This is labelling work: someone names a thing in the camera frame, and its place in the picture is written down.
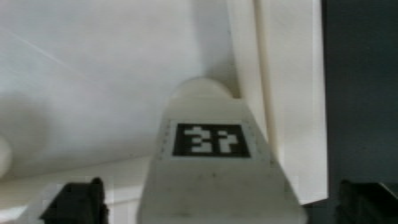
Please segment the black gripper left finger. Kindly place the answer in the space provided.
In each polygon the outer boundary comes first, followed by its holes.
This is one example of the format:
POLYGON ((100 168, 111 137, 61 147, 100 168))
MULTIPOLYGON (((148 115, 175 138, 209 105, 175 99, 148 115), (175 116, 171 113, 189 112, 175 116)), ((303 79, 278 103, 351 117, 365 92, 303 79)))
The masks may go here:
POLYGON ((106 184, 100 177, 63 187, 40 216, 45 224, 109 224, 106 184))

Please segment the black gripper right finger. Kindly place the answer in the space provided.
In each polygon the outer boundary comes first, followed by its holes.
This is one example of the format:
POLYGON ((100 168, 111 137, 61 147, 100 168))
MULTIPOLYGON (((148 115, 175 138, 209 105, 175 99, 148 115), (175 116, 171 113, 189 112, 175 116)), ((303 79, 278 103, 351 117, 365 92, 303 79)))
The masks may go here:
POLYGON ((398 224, 398 183, 342 181, 337 224, 398 224))

